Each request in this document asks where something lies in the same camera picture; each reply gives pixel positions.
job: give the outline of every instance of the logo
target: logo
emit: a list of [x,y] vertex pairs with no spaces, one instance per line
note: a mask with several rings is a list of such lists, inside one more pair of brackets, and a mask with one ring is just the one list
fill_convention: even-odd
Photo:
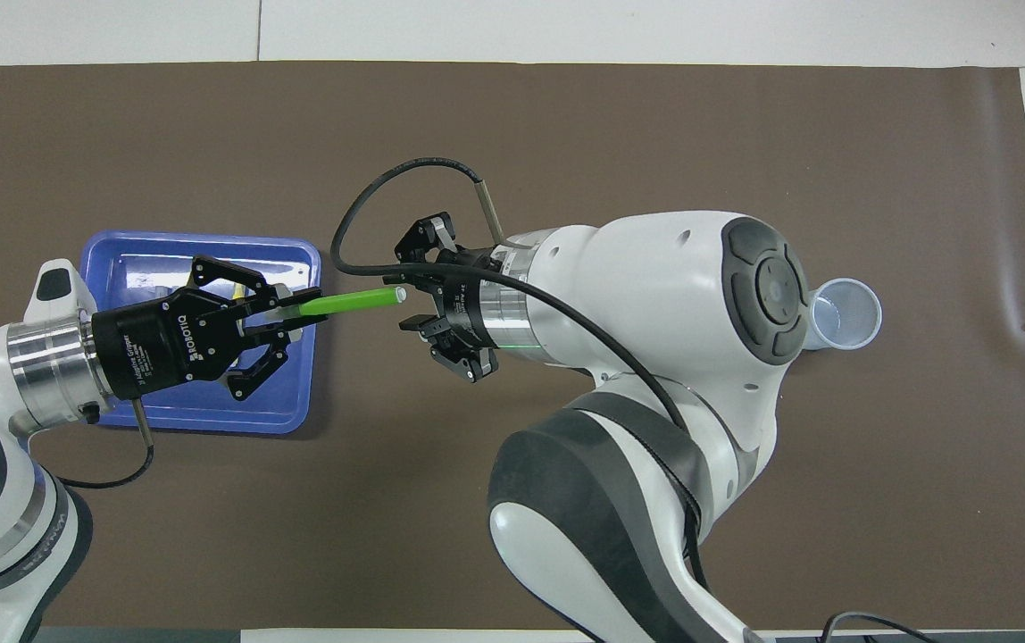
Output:
[[175,321],[178,322],[178,334],[183,335],[183,345],[187,346],[187,361],[202,362],[203,356],[199,354],[199,349],[195,347],[195,340],[191,337],[191,326],[187,325],[187,316],[180,315]]

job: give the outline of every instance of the blue tray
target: blue tray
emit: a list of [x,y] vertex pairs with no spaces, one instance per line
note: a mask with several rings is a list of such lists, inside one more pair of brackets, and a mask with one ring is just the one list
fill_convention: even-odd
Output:
[[[303,239],[180,235],[172,232],[107,231],[84,245],[80,274],[95,296],[96,308],[108,310],[165,296],[187,284],[191,257],[207,253],[258,270],[269,284],[287,284],[292,290],[317,286],[322,257]],[[232,297],[235,286],[214,281],[205,289]],[[287,363],[250,398],[239,402],[219,383],[195,381],[144,396],[144,408],[153,427],[200,432],[287,434],[300,426],[310,407],[310,376],[314,370],[315,328],[287,351]],[[247,351],[240,366],[254,362],[262,350]],[[100,424],[134,427],[128,402],[100,415]]]

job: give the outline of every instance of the black cable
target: black cable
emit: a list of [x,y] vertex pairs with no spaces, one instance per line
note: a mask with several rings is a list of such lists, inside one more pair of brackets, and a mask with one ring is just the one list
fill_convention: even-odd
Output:
[[89,481],[74,481],[71,479],[59,479],[59,481],[63,481],[65,486],[75,486],[76,488],[113,488],[116,486],[123,486],[128,484],[130,481],[135,481],[138,477],[142,476],[145,472],[149,471],[149,467],[152,466],[153,459],[155,459],[154,444],[149,445],[149,451],[147,452],[147,455],[144,456],[144,464],[140,465],[140,468],[136,469],[135,473],[126,477],[126,479],[105,481],[105,483],[89,483]]
[[838,627],[838,624],[844,621],[844,619],[867,619],[868,621],[881,624],[881,626],[892,627],[893,630],[902,632],[912,636],[913,639],[925,640],[926,643],[939,643],[937,639],[931,638],[931,636],[921,634],[911,627],[901,626],[900,622],[892,621],[892,619],[886,617],[879,617],[879,615],[871,614],[868,612],[839,612],[832,615],[826,621],[826,627],[822,628],[822,636],[818,639],[818,643],[829,643],[831,636],[834,636],[834,629]]
[[[521,280],[516,280],[516,278],[505,276],[505,274],[492,273],[489,270],[484,270],[480,268],[475,268],[471,266],[456,266],[456,265],[445,265],[445,264],[395,264],[395,265],[368,265],[368,266],[355,266],[352,264],[346,264],[342,259],[342,241],[344,241],[345,233],[350,231],[350,225],[354,224],[354,217],[357,216],[358,212],[365,205],[367,200],[373,196],[374,192],[377,192],[378,188],[381,188],[391,179],[398,177],[398,175],[404,174],[404,172],[418,167],[448,167],[451,169],[458,170],[461,174],[464,174],[471,179],[474,184],[481,183],[481,176],[477,175],[476,171],[473,171],[470,167],[458,160],[440,158],[440,157],[426,157],[407,160],[394,167],[393,169],[382,172],[380,176],[373,179],[369,186],[366,186],[362,190],[361,194],[358,195],[357,199],[354,199],[354,203],[350,204],[350,208],[346,208],[345,215],[342,216],[341,224],[337,225],[337,231],[334,232],[334,238],[329,244],[329,256],[330,260],[334,262],[334,268],[338,272],[346,274],[356,274],[357,276],[363,277],[385,277],[391,276],[391,274],[396,274],[396,276],[404,276],[404,274],[444,274],[444,276],[450,276],[450,274],[456,274],[456,276],[475,278],[476,280],[492,281],[495,284],[500,284],[502,286],[520,290],[520,292],[526,295],[537,298],[537,300],[543,302],[544,305],[551,307],[557,310],[558,313],[565,315],[565,317],[571,319],[571,321],[576,322],[582,329],[586,330],[593,337],[598,338],[600,343],[603,343],[604,347],[612,351],[612,354],[616,355],[619,360],[626,364],[627,367],[633,373],[639,376],[641,381],[647,385],[648,389],[655,394],[655,398],[659,400],[660,404],[663,406],[664,410],[667,411],[668,417],[671,418],[671,423],[680,427],[685,434],[690,435],[691,432],[688,429],[687,419],[683,418],[683,414],[680,412],[680,408],[675,406],[675,402],[668,395],[667,390],[664,390],[662,384],[659,379],[655,378],[655,375],[648,370],[647,367],[639,361],[634,355],[631,355],[630,351],[621,345],[621,343],[616,341],[615,337],[607,333],[606,330],[601,328],[594,321],[586,318],[580,311],[572,308],[571,306],[565,304],[561,298],[545,292],[537,286],[531,284],[526,284],[526,282]],[[696,541],[697,533],[699,533],[699,525],[697,525],[697,518],[699,518],[699,508],[695,499],[693,499],[691,492],[688,490],[688,486],[675,476],[675,473],[667,468],[655,453],[652,453],[655,457],[656,463],[660,465],[663,472],[667,474],[668,478],[673,481],[674,484],[680,486],[680,491],[684,493],[685,497],[689,499],[689,510],[685,512],[685,530],[688,532],[688,559],[691,563],[692,574],[695,575],[696,581],[699,582],[704,590],[709,591],[707,584],[707,578],[705,578],[702,569],[702,563],[699,559],[699,544]]]

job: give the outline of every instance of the brown surface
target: brown surface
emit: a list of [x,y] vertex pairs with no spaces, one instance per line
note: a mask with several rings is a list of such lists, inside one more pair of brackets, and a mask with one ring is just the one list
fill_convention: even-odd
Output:
[[[715,208],[776,225],[811,281],[867,281],[885,326],[799,358],[773,464],[704,562],[749,626],[831,611],[1025,627],[1025,131],[1011,70],[223,63],[0,68],[0,325],[40,262],[110,228],[301,236],[413,156],[466,160],[509,232]],[[467,183],[383,190],[350,256],[416,217],[485,235]],[[330,273],[332,290],[369,287]],[[86,497],[92,553],[52,626],[559,627],[489,545],[509,432],[585,391],[505,359],[467,386],[399,318],[322,328],[289,439],[166,434],[136,484]],[[106,479],[134,432],[42,437]]]

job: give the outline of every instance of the clear plastic cup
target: clear plastic cup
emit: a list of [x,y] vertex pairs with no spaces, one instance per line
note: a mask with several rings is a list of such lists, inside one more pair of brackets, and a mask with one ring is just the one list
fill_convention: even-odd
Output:
[[857,350],[881,328],[881,303],[869,286],[840,277],[810,293],[811,322],[805,350]]

